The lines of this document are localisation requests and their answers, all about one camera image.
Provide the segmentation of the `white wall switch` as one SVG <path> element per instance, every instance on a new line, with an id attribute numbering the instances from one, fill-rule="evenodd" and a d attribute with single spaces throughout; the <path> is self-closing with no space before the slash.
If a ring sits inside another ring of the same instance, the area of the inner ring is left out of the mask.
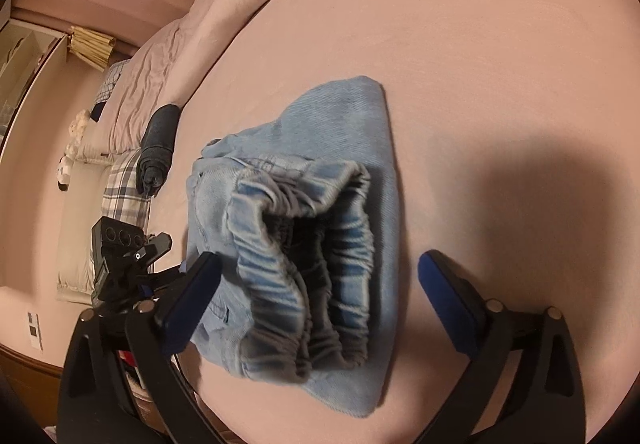
<path id="1" fill-rule="evenodd" d="M 29 341 L 32 347 L 38 351 L 42 350 L 42 337 L 40 330 L 39 317 L 37 313 L 27 313 L 27 328 Z"/>

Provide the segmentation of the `yellow hanging cloth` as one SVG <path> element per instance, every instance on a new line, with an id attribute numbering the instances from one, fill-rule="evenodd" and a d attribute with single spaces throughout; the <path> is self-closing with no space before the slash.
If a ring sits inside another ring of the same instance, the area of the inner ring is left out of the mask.
<path id="1" fill-rule="evenodd" d="M 116 39 L 108 34 L 81 26 L 70 27 L 70 54 L 99 72 L 107 68 L 115 43 Z"/>

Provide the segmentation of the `striped pillow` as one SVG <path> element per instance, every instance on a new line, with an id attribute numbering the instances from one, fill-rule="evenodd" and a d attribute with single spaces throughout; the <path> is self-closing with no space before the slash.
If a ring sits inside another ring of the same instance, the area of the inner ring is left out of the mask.
<path id="1" fill-rule="evenodd" d="M 98 92 L 96 92 L 96 99 L 94 100 L 94 105 L 90 112 L 90 119 L 94 122 L 99 121 L 103 109 L 115 89 L 116 83 L 119 82 L 122 72 L 129 62 L 130 58 L 128 58 L 128 60 L 120 60 L 119 62 L 114 63 L 111 67 L 108 67 L 105 71 L 104 79 L 98 89 Z"/>

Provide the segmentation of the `plaid pillow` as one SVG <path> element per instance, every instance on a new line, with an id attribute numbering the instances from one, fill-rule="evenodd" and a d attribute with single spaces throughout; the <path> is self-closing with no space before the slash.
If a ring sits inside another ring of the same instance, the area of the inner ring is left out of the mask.
<path id="1" fill-rule="evenodd" d="M 148 228 L 151 199 L 137 190 L 140 150 L 120 154 L 111 166 L 102 198 L 102 214 L 108 218 Z"/>

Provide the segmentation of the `white shelf cabinet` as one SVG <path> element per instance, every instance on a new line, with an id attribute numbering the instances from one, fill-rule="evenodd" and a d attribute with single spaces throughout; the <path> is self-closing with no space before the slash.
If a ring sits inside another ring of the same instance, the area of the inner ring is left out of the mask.
<path id="1" fill-rule="evenodd" d="M 32 135 L 34 115 L 66 64 L 67 34 L 10 18 L 1 29 L 1 163 Z"/>

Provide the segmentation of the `folded dark grey garment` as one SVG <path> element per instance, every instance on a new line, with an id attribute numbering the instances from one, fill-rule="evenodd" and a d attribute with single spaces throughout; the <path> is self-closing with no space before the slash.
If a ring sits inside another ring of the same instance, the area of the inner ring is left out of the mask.
<path id="1" fill-rule="evenodd" d="M 181 109 L 164 105 L 152 115 L 141 142 L 137 163 L 137 191 L 145 198 L 157 195 L 168 177 L 175 150 Z"/>

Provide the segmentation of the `white plush toy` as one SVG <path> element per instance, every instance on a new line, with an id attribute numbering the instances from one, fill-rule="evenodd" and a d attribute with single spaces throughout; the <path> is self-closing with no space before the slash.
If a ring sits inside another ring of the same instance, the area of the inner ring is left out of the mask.
<path id="1" fill-rule="evenodd" d="M 87 109 L 83 109 L 78 112 L 75 118 L 73 118 L 72 123 L 68 126 L 68 142 L 65 145 L 63 156 L 58 160 L 58 166 L 56 167 L 56 182 L 61 192 L 66 192 L 68 186 L 70 186 L 72 167 L 90 121 L 90 112 Z"/>

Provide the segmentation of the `light blue denim pants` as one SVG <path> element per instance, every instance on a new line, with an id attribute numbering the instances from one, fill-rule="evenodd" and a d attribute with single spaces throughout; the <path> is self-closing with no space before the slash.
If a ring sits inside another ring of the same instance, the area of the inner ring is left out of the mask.
<path id="1" fill-rule="evenodd" d="M 370 416 L 398 319 L 399 193 L 382 86 L 331 81 L 276 120 L 210 142 L 186 198 L 186 256 L 212 252 L 222 264 L 192 337 L 201 357 Z"/>

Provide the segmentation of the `pink duvet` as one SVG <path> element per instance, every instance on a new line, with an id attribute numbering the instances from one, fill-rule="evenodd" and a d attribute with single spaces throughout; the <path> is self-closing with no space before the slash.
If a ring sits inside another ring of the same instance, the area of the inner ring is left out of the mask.
<path id="1" fill-rule="evenodd" d="M 152 115 L 183 107 L 234 37 L 269 0 L 195 0 L 190 10 L 137 50 L 94 130 L 101 154 L 136 148 Z"/>

